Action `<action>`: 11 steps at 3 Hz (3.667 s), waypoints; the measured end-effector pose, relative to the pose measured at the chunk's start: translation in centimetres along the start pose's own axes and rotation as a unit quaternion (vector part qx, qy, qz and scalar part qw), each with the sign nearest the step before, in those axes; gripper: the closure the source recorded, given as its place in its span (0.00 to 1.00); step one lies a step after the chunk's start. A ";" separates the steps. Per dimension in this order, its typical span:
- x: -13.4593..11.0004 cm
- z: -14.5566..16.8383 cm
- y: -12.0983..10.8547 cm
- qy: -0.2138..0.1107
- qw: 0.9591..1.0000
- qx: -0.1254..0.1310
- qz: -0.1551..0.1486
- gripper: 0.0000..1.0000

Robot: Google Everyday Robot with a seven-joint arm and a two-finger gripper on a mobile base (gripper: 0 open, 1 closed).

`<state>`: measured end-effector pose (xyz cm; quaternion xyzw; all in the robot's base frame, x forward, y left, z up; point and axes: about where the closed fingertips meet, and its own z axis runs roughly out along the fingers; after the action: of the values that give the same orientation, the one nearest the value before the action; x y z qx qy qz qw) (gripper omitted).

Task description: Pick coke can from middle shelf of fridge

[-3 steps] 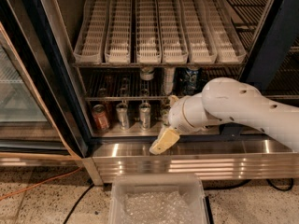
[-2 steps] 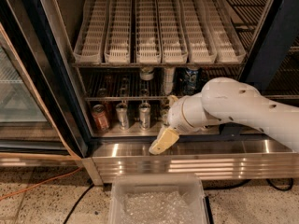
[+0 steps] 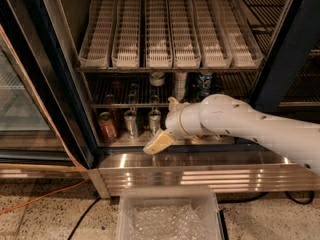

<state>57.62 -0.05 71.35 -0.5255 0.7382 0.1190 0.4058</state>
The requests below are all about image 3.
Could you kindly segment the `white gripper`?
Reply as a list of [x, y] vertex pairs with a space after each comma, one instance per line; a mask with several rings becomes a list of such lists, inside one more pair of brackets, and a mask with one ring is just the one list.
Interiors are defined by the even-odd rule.
[[179, 103], [179, 101], [172, 96], [168, 98], [168, 101], [169, 112], [165, 120], [165, 126], [168, 132], [159, 129], [155, 136], [143, 148], [146, 154], [158, 154], [171, 146], [175, 138], [185, 139], [202, 132], [198, 103]]

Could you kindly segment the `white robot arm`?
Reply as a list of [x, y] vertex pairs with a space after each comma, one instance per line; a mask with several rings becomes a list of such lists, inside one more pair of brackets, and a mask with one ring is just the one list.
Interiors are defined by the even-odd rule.
[[253, 141], [320, 174], [319, 124], [265, 114], [224, 94], [210, 95], [198, 103], [181, 103], [171, 97], [165, 128], [156, 132], [144, 152], [154, 155], [178, 139], [196, 135]]

